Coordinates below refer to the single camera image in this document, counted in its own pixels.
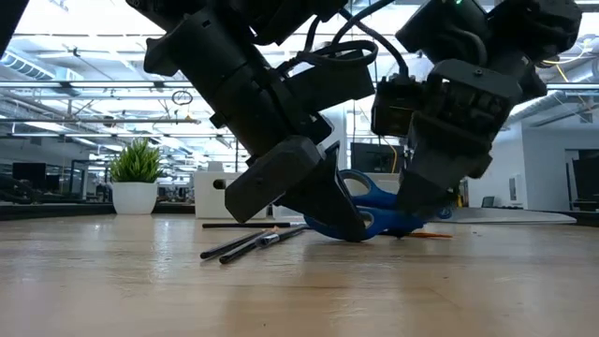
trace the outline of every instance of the monitor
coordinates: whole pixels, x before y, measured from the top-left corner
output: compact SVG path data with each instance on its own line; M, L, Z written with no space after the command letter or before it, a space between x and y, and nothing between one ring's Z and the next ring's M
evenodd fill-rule
M572 162L578 198L599 198L599 158L579 159Z
M393 146L397 151L398 161L393 169L393 161L395 153L391 147L386 144L366 144L355 143L351 144L352 150L352 169L357 169L365 173L399 173L403 166L403 146Z
M46 175L46 188L52 192L60 191L60 176L56 174Z
M29 181L33 188L46 188L46 163L12 163L12 179Z

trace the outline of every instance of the scissors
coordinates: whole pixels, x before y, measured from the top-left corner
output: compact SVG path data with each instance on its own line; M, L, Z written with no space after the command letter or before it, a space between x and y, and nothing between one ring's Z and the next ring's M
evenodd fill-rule
M393 233L397 237L410 234L412 231L422 228L426 222L397 210L397 196L383 191L366 174L354 170L345 169L339 172L341 178L353 180L363 184L368 188L365 195L352 196L352 201L358 207L360 215L365 220L366 236L363 240L368 240L385 231ZM306 224L313 230L333 239L343 240L340 233L334 228L319 223L311 217L304 216Z

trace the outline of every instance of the black pencil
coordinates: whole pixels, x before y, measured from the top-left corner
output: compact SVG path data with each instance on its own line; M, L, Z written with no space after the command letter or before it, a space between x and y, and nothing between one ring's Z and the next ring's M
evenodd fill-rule
M268 230L267 232L260 234L254 240L251 240L249 242L242 244L241 246L224 254L218 260L221 261L222 264L230 263L233 260L236 260L236 259L246 255L247 253L253 251L254 249L256 249L256 241L262 239L265 236L269 236L270 234L272 234L272 230Z
M267 248L277 242L283 242L287 239L293 238L294 236L300 234L307 228L307 225L303 225L297 228L289 229L288 231L285 231L281 234L271 233L270 235L266 236L262 235L255 239L256 245L260 248Z
M246 243L248 241L251 241L251 240L257 238L262 233L264 233L264 231L259 231L259 232L256 232L256 233L251 233L251 234L242 236L240 238L237 238L235 240L232 240L230 242L226 242L226 243L220 244L220 245L212 248L209 251L202 252L199 255L199 258L206 259L206 258L211 258L211 257L219 256L219 255L221 255L223 253L226 253L226 252L230 251L231 249L235 249L235 248L241 246L242 244L244 244L244 243Z
M246 224L238 224L238 223L229 223L229 224L203 224L202 228L289 228L291 227L291 223L281 222L281 223L246 223Z

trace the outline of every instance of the wooden table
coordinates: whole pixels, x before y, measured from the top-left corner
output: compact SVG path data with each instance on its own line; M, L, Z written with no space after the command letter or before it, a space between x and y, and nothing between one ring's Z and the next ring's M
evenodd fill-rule
M433 225L453 240L305 233L229 266L247 230L189 216L0 223L0 336L597 336L599 230Z

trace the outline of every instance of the white pot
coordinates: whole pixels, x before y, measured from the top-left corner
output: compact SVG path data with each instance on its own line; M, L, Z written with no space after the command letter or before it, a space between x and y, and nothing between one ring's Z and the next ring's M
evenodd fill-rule
M157 196L157 183L112 184L112 204L118 214L150 214Z

